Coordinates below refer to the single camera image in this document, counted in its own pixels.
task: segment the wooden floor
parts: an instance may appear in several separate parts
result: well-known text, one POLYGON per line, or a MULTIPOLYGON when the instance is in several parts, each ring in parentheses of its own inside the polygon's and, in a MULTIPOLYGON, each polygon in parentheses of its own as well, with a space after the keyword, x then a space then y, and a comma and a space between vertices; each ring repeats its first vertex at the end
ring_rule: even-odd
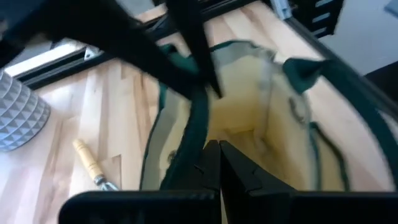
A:
MULTIPOLYGON (((148 20, 162 9, 141 15, 148 20)), ((251 39, 291 56, 321 59, 308 44, 259 2, 206 24, 211 44, 251 39)), ((174 42, 188 53, 180 37, 174 42)), ((123 190, 139 186, 142 155, 157 112, 158 88, 149 76, 112 60, 37 90, 52 106, 44 129, 25 146, 0 154, 0 223, 56 223, 63 202, 96 189, 75 154, 72 141, 90 146, 107 177, 123 190)), ((314 119, 344 150, 355 190, 392 190, 373 137, 356 112, 320 80, 308 92, 314 119)))

